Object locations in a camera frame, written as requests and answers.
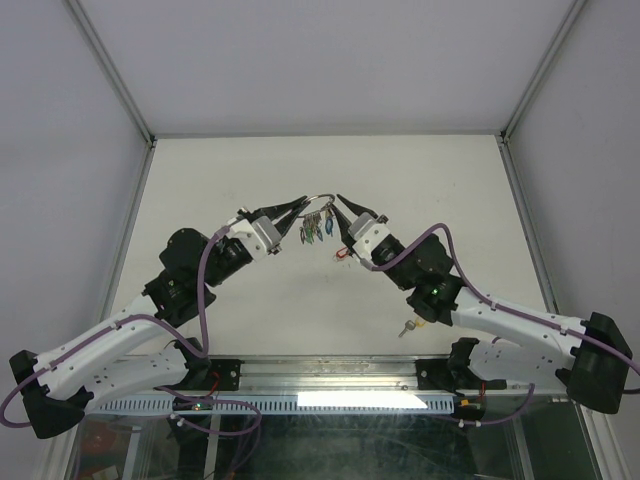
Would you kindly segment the large keyring with coloured keys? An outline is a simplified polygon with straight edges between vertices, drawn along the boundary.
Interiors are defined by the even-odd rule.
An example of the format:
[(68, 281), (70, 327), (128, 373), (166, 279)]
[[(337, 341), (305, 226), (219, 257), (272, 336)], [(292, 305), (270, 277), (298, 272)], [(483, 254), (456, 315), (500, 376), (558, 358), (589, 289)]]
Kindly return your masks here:
[(313, 195), (306, 200), (305, 208), (298, 215), (301, 220), (299, 239), (303, 245), (313, 245), (333, 236), (334, 215), (331, 207), (335, 200), (336, 196), (331, 193)]

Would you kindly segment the key with red tag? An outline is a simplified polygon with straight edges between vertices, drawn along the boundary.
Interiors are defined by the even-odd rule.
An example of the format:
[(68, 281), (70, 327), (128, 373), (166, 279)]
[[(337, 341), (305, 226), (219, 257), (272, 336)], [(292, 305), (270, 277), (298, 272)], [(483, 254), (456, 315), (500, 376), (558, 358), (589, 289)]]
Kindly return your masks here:
[(351, 256), (352, 256), (352, 252), (349, 250), (349, 248), (343, 247), (333, 255), (333, 260), (335, 262), (341, 262), (350, 258)]

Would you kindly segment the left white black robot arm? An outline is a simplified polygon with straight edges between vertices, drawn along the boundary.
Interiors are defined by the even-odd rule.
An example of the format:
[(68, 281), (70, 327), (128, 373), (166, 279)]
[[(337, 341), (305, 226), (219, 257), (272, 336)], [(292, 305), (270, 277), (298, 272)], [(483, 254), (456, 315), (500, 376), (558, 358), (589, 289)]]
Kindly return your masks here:
[(198, 388), (209, 377), (206, 309), (212, 288), (243, 267), (275, 254), (309, 205), (241, 209), (212, 236), (181, 228), (159, 259), (159, 275), (124, 309), (66, 344), (39, 354), (22, 350), (10, 368), (17, 383), (2, 401), (20, 397), (27, 415), (8, 428), (31, 428), (39, 439), (64, 433), (100, 406), (156, 387)]

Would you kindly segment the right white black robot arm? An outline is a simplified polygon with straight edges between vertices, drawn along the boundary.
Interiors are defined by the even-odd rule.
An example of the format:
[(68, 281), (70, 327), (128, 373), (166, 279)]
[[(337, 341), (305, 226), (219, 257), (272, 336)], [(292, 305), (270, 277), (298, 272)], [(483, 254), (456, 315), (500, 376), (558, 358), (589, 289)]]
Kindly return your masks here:
[(428, 323), (484, 332), (485, 342), (453, 343), (439, 387), (457, 392), (479, 382), (518, 382), (563, 388), (577, 403), (600, 413), (618, 412), (630, 371), (639, 366), (615, 321), (538, 312), (484, 293), (464, 274), (453, 239), (430, 227), (409, 246), (373, 210), (342, 197), (355, 214), (332, 210), (349, 253), (371, 272), (385, 274), (408, 292), (407, 304)]

